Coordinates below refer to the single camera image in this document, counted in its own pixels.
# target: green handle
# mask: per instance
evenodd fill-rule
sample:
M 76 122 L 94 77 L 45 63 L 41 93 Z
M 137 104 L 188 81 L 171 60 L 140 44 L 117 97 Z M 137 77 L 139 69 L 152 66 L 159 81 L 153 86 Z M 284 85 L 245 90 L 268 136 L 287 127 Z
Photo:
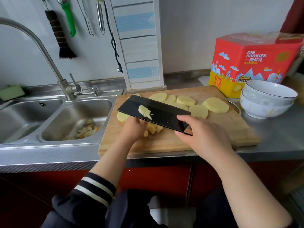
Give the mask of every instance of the green handle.
M 67 22 L 69 24 L 69 28 L 70 28 L 70 36 L 74 37 L 76 34 L 76 28 L 75 28 L 75 24 L 74 24 L 74 20 L 73 20 L 73 15 L 71 12 L 71 8 L 70 8 L 70 4 L 68 2 L 64 3 L 61 5 L 62 9 L 65 12 L 65 15 L 67 16 Z

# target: cleaver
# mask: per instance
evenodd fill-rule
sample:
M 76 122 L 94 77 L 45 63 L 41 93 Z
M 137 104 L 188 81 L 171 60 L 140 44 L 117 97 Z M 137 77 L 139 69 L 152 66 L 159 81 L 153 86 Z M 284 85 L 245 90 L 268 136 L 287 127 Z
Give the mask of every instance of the cleaver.
M 150 115 L 152 120 L 144 117 L 139 113 L 138 108 L 140 105 L 143 105 L 151 111 Z M 117 111 L 172 130 L 182 132 L 184 134 L 192 135 L 190 126 L 186 122 L 178 120 L 176 117 L 177 115 L 191 115 L 191 112 L 168 105 L 166 103 L 140 97 L 137 95 L 131 95 L 121 105 L 121 107 L 118 108 Z

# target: blue striped tile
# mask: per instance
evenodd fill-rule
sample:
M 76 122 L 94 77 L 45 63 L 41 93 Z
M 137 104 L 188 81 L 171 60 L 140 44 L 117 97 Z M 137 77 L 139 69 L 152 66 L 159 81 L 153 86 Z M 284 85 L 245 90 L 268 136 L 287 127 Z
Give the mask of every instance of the blue striped tile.
M 159 67 L 155 66 L 155 67 L 128 69 L 127 72 L 129 79 L 159 76 Z
M 115 17 L 118 32 L 155 28 L 154 12 Z

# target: white wall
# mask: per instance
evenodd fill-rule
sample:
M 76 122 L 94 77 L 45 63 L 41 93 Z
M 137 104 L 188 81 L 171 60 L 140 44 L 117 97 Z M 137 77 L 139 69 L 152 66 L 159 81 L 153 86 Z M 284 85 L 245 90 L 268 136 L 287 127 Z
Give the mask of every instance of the white wall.
M 96 0 L 83 0 L 95 37 L 89 35 L 85 20 L 76 0 L 69 0 L 76 25 L 76 35 L 68 34 L 68 24 L 59 3 L 49 0 L 48 8 L 55 10 L 65 32 L 70 48 L 78 56 L 72 60 L 59 59 L 59 46 L 44 13 L 41 0 L 0 0 L 0 16 L 13 19 L 32 30 L 48 50 L 64 78 L 76 81 L 114 78 L 118 73 L 111 36 L 103 10 L 105 34 L 99 29 Z M 53 84 L 57 78 L 45 61 L 42 53 L 26 34 L 13 27 L 0 25 L 0 86 L 22 84 L 25 86 Z
M 160 0 L 164 73 L 210 69 L 215 40 L 279 31 L 294 0 Z

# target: food scraps in sink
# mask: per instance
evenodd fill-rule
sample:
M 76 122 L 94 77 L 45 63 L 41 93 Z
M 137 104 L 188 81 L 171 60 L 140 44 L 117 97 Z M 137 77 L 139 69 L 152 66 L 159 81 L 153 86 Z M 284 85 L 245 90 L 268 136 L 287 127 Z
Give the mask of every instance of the food scraps in sink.
M 80 130 L 77 130 L 77 134 L 74 137 L 64 134 L 63 141 L 87 138 L 99 131 L 103 124 L 104 122 L 95 123 L 93 119 L 89 119 L 85 122 Z

